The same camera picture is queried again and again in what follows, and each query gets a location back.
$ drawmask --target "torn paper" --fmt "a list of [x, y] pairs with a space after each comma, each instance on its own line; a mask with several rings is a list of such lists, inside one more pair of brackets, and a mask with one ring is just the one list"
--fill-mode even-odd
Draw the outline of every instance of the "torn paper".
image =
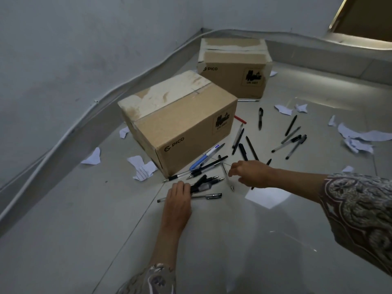
[[81, 163], [88, 164], [88, 165], [97, 165], [101, 163], [100, 154], [101, 154], [101, 150], [99, 147], [97, 147], [95, 148], [91, 156], [89, 156], [86, 160], [83, 160]]
[[331, 116], [329, 122], [328, 122], [328, 126], [334, 126], [336, 127], [336, 123], [335, 123], [335, 115]]
[[297, 110], [297, 112], [306, 112], [306, 113], [308, 113], [308, 111], [306, 110], [306, 106], [308, 106], [308, 105], [307, 104], [304, 104], [304, 105], [295, 104], [295, 109]]
[[293, 112], [292, 109], [288, 109], [283, 105], [275, 105], [275, 108], [278, 109], [280, 113], [287, 114], [288, 116], [291, 116], [291, 113]]
[[373, 146], [370, 144], [362, 143], [359, 140], [351, 138], [344, 139], [344, 142], [356, 154], [359, 153], [360, 150], [373, 153]]
[[353, 171], [354, 171], [354, 168], [351, 167], [351, 166], [347, 166], [346, 168], [344, 168], [344, 169], [342, 170], [342, 172], [353, 172]]
[[271, 209], [285, 201], [290, 195], [290, 192], [278, 188], [254, 188], [248, 191], [245, 198]]
[[158, 170], [153, 161], [144, 164], [141, 156], [130, 157], [127, 161], [136, 168], [136, 176], [133, 178], [141, 182], [152, 177], [153, 172]]
[[387, 141], [392, 140], [392, 133], [384, 133], [373, 130], [366, 133], [358, 133], [347, 128], [343, 123], [340, 123], [337, 130], [344, 138], [361, 138], [365, 141]]
[[125, 136], [126, 136], [129, 132], [130, 132], [130, 131], [129, 131], [129, 128], [128, 128], [128, 127], [125, 127], [125, 128], [123, 128], [123, 129], [121, 129], [121, 130], [120, 130], [120, 138], [124, 139]]

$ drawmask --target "wall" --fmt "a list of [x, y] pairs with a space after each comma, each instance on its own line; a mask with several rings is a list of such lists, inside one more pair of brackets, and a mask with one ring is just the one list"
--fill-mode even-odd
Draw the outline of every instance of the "wall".
[[343, 0], [202, 0], [207, 29], [324, 36]]
[[0, 0], [0, 189], [202, 27], [200, 0]]

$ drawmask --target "cable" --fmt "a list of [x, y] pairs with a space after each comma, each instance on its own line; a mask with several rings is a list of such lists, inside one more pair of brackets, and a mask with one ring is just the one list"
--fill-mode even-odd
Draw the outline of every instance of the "cable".
[[[164, 62], [166, 62], [169, 58], [171, 58], [174, 54], [178, 53], [180, 50], [184, 49], [186, 46], [188, 46], [189, 44], [191, 44], [193, 41], [208, 35], [208, 34], [212, 34], [215, 32], [220, 32], [220, 31], [241, 31], [241, 32], [257, 32], [257, 33], [268, 33], [268, 34], [288, 34], [288, 32], [268, 32], [268, 31], [252, 31], [252, 30], [244, 30], [244, 29], [217, 29], [217, 30], [211, 30], [208, 31], [206, 33], [202, 33], [200, 35], [197, 35], [196, 37], [192, 38], [191, 40], [189, 40], [188, 42], [186, 42], [185, 44], [183, 44], [182, 46], [180, 46], [179, 48], [177, 48], [176, 50], [174, 50], [171, 54], [169, 54], [168, 56], [166, 56], [161, 62], [159, 62], [158, 64], [154, 65], [153, 67], [151, 67], [150, 69], [147, 69], [146, 71], [142, 72], [141, 74], [133, 77], [132, 79], [130, 79], [129, 81], [127, 81], [126, 83], [130, 82], [130, 81], [134, 81], [135, 79], [138, 79], [140, 77], [142, 77], [143, 75], [145, 75], [146, 73], [154, 70], [155, 68], [159, 67], [160, 65], [162, 65]], [[335, 41], [328, 41], [328, 40], [324, 40], [322, 38], [319, 37], [309, 37], [309, 36], [305, 36], [305, 35], [301, 35], [301, 34], [296, 34], [298, 36], [302, 36], [302, 37], [306, 37], [306, 38], [312, 38], [312, 39], [316, 39], [316, 40], [321, 40], [323, 42], [329, 42], [329, 43], [334, 43], [334, 44], [339, 44], [339, 45], [345, 45], [342, 43], [338, 43]], [[356, 48], [367, 48], [367, 49], [373, 49], [373, 48], [369, 48], [369, 47], [359, 47], [359, 46], [352, 46], [352, 45], [346, 45], [346, 46], [350, 46], [350, 47], [356, 47]], [[392, 50], [392, 49], [375, 49], [375, 50]], [[115, 87], [113, 90], [116, 90], [117, 88], [121, 87], [122, 85], [126, 84], [120, 84], [117, 87]], [[31, 174], [31, 176], [29, 176], [29, 178], [26, 180], [26, 182], [23, 184], [22, 188], [17, 192], [17, 194], [15, 195], [15, 197], [11, 200], [11, 202], [7, 205], [7, 207], [1, 212], [0, 214], [0, 221], [3, 220], [3, 218], [6, 216], [6, 214], [11, 210], [11, 208], [15, 205], [15, 203], [19, 200], [19, 198], [22, 196], [22, 194], [26, 191], [26, 189], [29, 187], [29, 185], [31, 184], [31, 182], [33, 181], [34, 178], [36, 178], [37, 174], [41, 171], [41, 169], [45, 166], [45, 164], [47, 163], [47, 161], [52, 157], [52, 155], [55, 153], [55, 151], [61, 146], [61, 144], [64, 142], [64, 140], [70, 135], [70, 133], [72, 133], [74, 131], [74, 129], [78, 126], [79, 123], [81, 123], [81, 121], [83, 121], [83, 119], [93, 110], [93, 108], [95, 108], [104, 98], [106, 98], [107, 95], [110, 95], [111, 91], [109, 93], [104, 94], [99, 100], [94, 100], [94, 102], [92, 103], [92, 105], [82, 114], [82, 116], [66, 131], [66, 133], [60, 138], [60, 140], [56, 143], [56, 145], [46, 154], [46, 156], [42, 159], [42, 161], [38, 164], [38, 166], [36, 167], [36, 169], [33, 171], [33, 173]], [[110, 101], [110, 103], [112, 103], [113, 101], [115, 101], [116, 99], [118, 99], [121, 95], [115, 97], [112, 101]]]

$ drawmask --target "cardboard box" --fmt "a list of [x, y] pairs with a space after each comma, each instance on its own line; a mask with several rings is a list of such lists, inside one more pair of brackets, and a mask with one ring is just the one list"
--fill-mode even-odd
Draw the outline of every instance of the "cardboard box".
[[187, 71], [118, 105], [135, 140], [168, 177], [230, 133], [237, 98]]
[[238, 98], [261, 98], [272, 59], [263, 39], [203, 38], [197, 69]]

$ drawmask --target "sleeve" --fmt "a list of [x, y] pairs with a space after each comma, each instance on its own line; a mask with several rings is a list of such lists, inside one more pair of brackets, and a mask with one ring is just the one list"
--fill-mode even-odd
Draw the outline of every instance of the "sleeve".
[[175, 294], [175, 292], [175, 271], [164, 264], [155, 264], [125, 282], [116, 294]]
[[392, 276], [392, 181], [333, 174], [320, 203], [336, 242]]

